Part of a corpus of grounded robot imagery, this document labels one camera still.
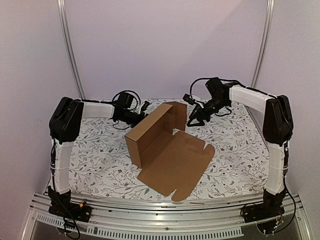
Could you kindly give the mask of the brown cardboard box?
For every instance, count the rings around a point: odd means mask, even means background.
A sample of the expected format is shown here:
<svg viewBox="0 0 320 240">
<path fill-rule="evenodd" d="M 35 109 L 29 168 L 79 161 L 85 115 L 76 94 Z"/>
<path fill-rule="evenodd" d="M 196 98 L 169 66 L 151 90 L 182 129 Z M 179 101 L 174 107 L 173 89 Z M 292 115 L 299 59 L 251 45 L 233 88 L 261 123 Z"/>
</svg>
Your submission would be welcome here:
<svg viewBox="0 0 320 240">
<path fill-rule="evenodd" d="M 174 202 L 189 197 L 215 155 L 186 125 L 187 105 L 164 102 L 125 135 L 138 180 Z"/>
</svg>

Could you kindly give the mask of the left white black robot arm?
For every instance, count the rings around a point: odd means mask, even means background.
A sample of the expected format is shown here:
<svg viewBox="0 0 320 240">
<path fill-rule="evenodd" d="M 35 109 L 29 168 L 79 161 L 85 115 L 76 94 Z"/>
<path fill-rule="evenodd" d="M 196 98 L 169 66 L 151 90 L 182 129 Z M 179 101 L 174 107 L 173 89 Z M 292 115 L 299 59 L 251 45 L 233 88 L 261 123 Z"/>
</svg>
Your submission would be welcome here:
<svg viewBox="0 0 320 240">
<path fill-rule="evenodd" d="M 149 101 L 141 101 L 132 90 L 123 90 L 110 101 L 72 99 L 66 96 L 60 100 L 49 121 L 52 142 L 48 186 L 50 214 L 82 222 L 88 222 L 91 216 L 92 208 L 86 200 L 81 203 L 71 202 L 69 183 L 71 150 L 79 136 L 82 120 L 104 118 L 116 124 L 123 122 L 133 128 L 147 116 L 145 111 L 149 105 Z"/>
</svg>

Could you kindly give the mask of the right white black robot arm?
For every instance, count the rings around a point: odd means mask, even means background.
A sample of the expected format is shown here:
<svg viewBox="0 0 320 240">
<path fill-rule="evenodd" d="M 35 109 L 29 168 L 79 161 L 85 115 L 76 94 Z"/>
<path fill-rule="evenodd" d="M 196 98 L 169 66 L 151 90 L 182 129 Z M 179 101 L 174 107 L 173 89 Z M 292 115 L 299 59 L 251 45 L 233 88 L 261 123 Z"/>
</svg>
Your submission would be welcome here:
<svg viewBox="0 0 320 240">
<path fill-rule="evenodd" d="M 205 87 L 211 99 L 204 102 L 191 92 L 183 100 L 192 105 L 188 127 L 202 127 L 210 122 L 211 116 L 220 109 L 230 107 L 232 102 L 240 103 L 263 114 L 262 133 L 269 151 L 269 172 L 263 202 L 245 205 L 240 210 L 245 223 L 281 216 L 285 210 L 283 199 L 289 193 L 286 184 L 289 147 L 294 123 L 287 96 L 274 96 L 261 90 L 245 86 L 237 80 L 206 77 Z"/>
</svg>

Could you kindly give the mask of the white floral table cloth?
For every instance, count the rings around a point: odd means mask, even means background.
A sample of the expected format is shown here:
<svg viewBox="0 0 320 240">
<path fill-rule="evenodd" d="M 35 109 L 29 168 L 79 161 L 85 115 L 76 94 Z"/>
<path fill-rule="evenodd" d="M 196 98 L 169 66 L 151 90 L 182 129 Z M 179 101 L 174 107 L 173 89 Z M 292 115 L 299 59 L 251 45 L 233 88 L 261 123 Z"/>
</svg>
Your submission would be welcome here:
<svg viewBox="0 0 320 240">
<path fill-rule="evenodd" d="M 269 153 L 247 109 L 231 105 L 209 123 L 186 132 L 211 143 L 215 155 L 189 200 L 261 193 L 267 182 Z M 125 141 L 128 128 L 105 118 L 86 118 L 70 154 L 69 184 L 73 193 L 95 198 L 162 202 L 170 200 L 138 180 Z"/>
</svg>

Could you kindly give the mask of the aluminium front rail frame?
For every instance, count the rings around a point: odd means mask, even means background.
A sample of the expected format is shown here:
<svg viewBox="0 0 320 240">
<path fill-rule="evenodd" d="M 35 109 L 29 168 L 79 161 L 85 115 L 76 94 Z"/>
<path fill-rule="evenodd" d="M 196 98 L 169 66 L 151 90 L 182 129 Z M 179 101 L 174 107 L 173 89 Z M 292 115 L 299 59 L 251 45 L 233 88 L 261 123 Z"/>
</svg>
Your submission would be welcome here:
<svg viewBox="0 0 320 240">
<path fill-rule="evenodd" d="M 245 222 L 243 206 L 257 205 L 261 194 L 185 200 L 149 201 L 120 198 L 88 199 L 88 222 L 64 226 L 63 218 L 49 213 L 50 198 L 35 193 L 24 224 L 24 240 L 314 240 L 298 195 L 285 197 L 285 213 L 271 234 L 259 231 L 262 221 Z"/>
</svg>

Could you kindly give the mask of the left aluminium corner post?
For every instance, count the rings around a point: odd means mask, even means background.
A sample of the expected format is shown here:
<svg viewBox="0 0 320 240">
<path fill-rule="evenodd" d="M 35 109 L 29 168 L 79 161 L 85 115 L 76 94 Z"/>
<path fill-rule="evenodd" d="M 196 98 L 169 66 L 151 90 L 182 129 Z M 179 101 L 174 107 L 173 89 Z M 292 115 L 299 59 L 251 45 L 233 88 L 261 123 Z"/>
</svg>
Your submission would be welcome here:
<svg viewBox="0 0 320 240">
<path fill-rule="evenodd" d="M 60 20 L 60 25 L 62 30 L 62 36 L 63 36 L 66 53 L 67 53 L 67 57 L 68 57 L 70 68 L 71 68 L 71 73 L 75 83 L 75 87 L 76 87 L 79 98 L 85 100 L 86 99 L 85 91 L 80 78 L 80 74 L 79 74 L 79 70 L 78 70 L 78 66 L 77 66 L 77 62 L 76 62 L 76 58 L 73 50 L 65 1 L 57 0 L 57 8 L 58 8 L 59 20 Z"/>
</svg>

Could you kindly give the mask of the aluminium corner post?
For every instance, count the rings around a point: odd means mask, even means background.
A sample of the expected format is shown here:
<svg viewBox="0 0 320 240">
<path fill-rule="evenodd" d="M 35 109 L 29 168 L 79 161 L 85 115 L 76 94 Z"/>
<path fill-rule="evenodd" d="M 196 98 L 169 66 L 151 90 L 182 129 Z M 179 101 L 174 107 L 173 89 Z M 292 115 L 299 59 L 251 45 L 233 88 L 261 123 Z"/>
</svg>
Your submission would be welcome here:
<svg viewBox="0 0 320 240">
<path fill-rule="evenodd" d="M 78 70 L 78 66 L 77 66 L 77 62 L 76 62 L 76 58 L 73 50 L 65 1 L 57 0 L 57 8 L 58 8 L 59 20 L 60 20 L 60 25 L 62 30 L 62 36 L 63 36 L 66 53 L 67 53 L 67 57 L 68 57 L 70 68 L 71 68 L 71 73 L 75 83 L 75 87 L 76 87 L 79 98 L 85 100 L 86 99 L 85 91 L 80 78 L 80 74 L 79 74 L 79 70 Z"/>
<path fill-rule="evenodd" d="M 264 20 L 264 25 L 263 25 L 260 47 L 259 47 L 259 51 L 258 51 L 258 57 L 257 57 L 257 61 L 255 64 L 253 77 L 252 77 L 251 85 L 250 85 L 252 88 L 255 88 L 258 85 L 258 81 L 259 81 L 260 73 L 262 70 L 265 54 L 267 51 L 268 40 L 269 40 L 269 36 L 270 36 L 273 14 L 274 14 L 274 7 L 275 7 L 275 0 L 268 0 L 267 4 L 266 4 L 265 20 Z"/>
</svg>

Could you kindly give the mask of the right aluminium corner post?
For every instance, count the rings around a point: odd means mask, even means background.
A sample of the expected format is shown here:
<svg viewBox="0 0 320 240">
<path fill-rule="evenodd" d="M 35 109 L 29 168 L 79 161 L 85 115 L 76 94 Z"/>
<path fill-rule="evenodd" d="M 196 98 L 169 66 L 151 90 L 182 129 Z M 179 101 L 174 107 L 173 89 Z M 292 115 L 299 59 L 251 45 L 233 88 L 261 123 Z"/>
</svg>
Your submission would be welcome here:
<svg viewBox="0 0 320 240">
<path fill-rule="evenodd" d="M 273 14 L 274 14 L 274 7 L 275 7 L 275 0 L 268 0 L 267 4 L 266 4 L 265 20 L 264 20 L 264 25 L 263 25 L 260 47 L 259 47 L 259 51 L 258 51 L 258 57 L 257 57 L 257 61 L 255 64 L 253 77 L 252 77 L 251 85 L 250 85 L 252 88 L 255 88 L 258 85 L 258 81 L 259 81 L 260 73 L 262 70 L 265 54 L 267 51 L 268 40 L 269 40 L 269 36 L 270 36 Z"/>
</svg>

